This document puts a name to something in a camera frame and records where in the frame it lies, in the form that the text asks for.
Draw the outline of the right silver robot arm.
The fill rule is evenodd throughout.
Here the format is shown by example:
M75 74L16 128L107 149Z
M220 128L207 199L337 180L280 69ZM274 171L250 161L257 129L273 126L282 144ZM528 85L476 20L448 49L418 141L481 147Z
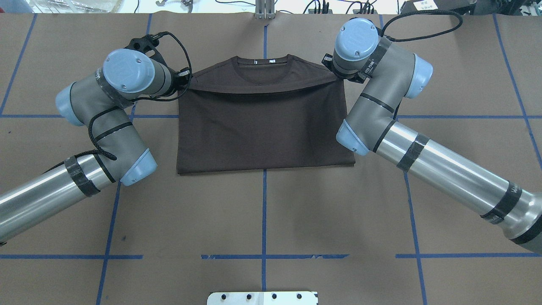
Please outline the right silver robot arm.
M394 117L402 99L415 98L427 85L430 63L367 19L347 21L333 55L322 62L341 78L368 80L337 132L341 145L358 155L373 151L498 226L511 242L541 253L540 192L523 189Z

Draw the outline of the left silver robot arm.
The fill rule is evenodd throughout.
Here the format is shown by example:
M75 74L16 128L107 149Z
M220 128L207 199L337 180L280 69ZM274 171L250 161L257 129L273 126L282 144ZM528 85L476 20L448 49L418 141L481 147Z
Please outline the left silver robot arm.
M87 127L95 149L72 155L37 178L1 196L1 244L99 194L108 185L133 185L157 169L126 108L141 95L173 95L188 82L190 69L174 71L143 52L112 51L102 66L56 97L60 115Z

